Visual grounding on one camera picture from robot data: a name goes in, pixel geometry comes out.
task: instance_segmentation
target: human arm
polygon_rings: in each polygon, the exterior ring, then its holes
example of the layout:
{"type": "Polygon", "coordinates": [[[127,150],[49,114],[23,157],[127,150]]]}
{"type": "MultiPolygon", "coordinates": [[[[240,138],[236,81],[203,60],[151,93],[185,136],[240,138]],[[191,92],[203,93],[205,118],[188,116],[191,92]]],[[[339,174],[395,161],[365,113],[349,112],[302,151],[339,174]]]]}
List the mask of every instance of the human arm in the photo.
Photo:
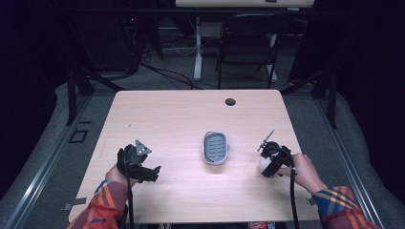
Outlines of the human arm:
{"type": "MultiPolygon", "coordinates": [[[[312,194],[322,219],[330,229],[379,228],[366,219],[350,188],[328,188],[307,156],[296,154],[292,158],[296,168],[295,182],[312,194]]],[[[291,168],[281,168],[277,174],[290,176],[291,168]]]]}
{"type": "MultiPolygon", "coordinates": [[[[137,181],[130,179],[131,186],[137,181]]],[[[117,228],[128,198],[128,185],[124,175],[113,166],[105,180],[96,189],[88,207],[80,213],[68,228],[117,228]]]]}

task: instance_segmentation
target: wooden table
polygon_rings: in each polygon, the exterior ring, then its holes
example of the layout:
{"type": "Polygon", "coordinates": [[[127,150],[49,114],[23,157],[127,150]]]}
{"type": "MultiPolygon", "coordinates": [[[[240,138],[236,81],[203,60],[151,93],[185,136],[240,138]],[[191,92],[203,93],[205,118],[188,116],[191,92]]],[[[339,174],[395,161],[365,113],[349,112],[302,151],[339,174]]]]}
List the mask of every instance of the wooden table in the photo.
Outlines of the wooden table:
{"type": "MultiPolygon", "coordinates": [[[[119,92],[100,134],[74,206],[73,220],[90,202],[117,151],[139,139],[153,152],[143,166],[161,165],[156,182],[136,184],[136,223],[242,222],[292,220],[289,178],[258,172],[257,149],[270,140],[295,154],[300,146],[278,91],[132,91],[119,92]],[[233,98],[234,106],[225,104],[233,98]],[[223,132],[230,146],[226,162],[203,160],[207,132],[223,132]]],[[[310,194],[295,185],[298,218],[319,219],[310,194]]]]}

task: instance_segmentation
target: plaid sleeve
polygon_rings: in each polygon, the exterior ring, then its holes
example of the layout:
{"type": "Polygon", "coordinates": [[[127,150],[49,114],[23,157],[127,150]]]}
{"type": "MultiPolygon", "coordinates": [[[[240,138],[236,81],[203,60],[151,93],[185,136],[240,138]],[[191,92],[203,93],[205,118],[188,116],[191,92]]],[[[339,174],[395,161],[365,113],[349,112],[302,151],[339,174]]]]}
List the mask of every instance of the plaid sleeve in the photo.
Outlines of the plaid sleeve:
{"type": "Polygon", "coordinates": [[[342,210],[359,209],[352,190],[346,186],[321,190],[312,198],[323,217],[342,210]]]}
{"type": "Polygon", "coordinates": [[[366,219],[352,190],[346,186],[321,190],[312,198],[329,228],[380,228],[366,219]]]}
{"type": "Polygon", "coordinates": [[[128,187],[104,180],[96,188],[89,206],[78,215],[68,228],[117,228],[127,200],[128,187]]]}

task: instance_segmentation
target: black cable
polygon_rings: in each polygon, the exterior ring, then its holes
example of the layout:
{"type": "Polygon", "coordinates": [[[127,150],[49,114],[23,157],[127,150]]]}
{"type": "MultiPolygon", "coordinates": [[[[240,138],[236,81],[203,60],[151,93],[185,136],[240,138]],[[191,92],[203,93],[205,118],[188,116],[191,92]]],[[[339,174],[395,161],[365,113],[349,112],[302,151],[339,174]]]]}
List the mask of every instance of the black cable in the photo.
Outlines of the black cable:
{"type": "Polygon", "coordinates": [[[294,218],[295,229],[299,229],[298,216],[297,216],[297,207],[295,205],[295,194],[294,194],[294,184],[295,184],[295,165],[292,156],[289,157],[291,160],[291,176],[289,184],[289,196],[291,198],[291,208],[292,208],[292,217],[294,218]]]}
{"type": "Polygon", "coordinates": [[[130,174],[131,172],[129,171],[129,168],[127,167],[127,163],[130,163],[128,160],[128,154],[125,152],[124,156],[124,166],[125,166],[125,177],[127,179],[127,184],[128,184],[128,214],[129,214],[129,224],[130,228],[134,229],[134,203],[133,203],[133,196],[134,194],[132,193],[132,186],[131,186],[131,180],[130,180],[130,174]]]}
{"type": "Polygon", "coordinates": [[[178,89],[179,89],[179,87],[176,86],[172,81],[170,81],[169,78],[177,80],[180,83],[183,83],[185,85],[190,86],[190,90],[193,90],[193,89],[202,90],[203,89],[203,88],[195,86],[187,76],[185,76],[185,75],[183,75],[181,73],[173,72],[173,71],[170,71],[170,70],[164,70],[164,69],[155,68],[155,67],[152,67],[150,65],[146,65],[144,63],[140,63],[140,65],[147,68],[147,69],[149,69],[149,70],[151,70],[151,71],[153,71],[153,72],[159,73],[160,75],[165,77],[172,85],[174,85],[178,89]],[[174,75],[171,75],[170,73],[181,76],[181,78],[178,78],[178,77],[176,77],[174,75]]]}

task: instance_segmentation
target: small black object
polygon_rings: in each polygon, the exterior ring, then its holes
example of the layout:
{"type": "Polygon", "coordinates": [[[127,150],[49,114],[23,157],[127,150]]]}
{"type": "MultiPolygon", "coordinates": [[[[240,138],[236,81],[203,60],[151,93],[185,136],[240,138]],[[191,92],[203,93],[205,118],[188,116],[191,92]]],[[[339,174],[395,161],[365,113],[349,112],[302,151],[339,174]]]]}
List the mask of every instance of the small black object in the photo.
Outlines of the small black object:
{"type": "Polygon", "coordinates": [[[271,163],[262,172],[265,177],[274,176],[283,164],[287,167],[291,165],[291,150],[286,146],[280,147],[274,141],[266,143],[260,156],[271,160],[271,163]]]}
{"type": "Polygon", "coordinates": [[[119,149],[117,154],[117,167],[119,171],[139,183],[143,181],[156,181],[159,177],[160,166],[155,169],[142,167],[142,162],[152,153],[146,146],[136,141],[137,147],[129,144],[125,149],[119,149]]]}

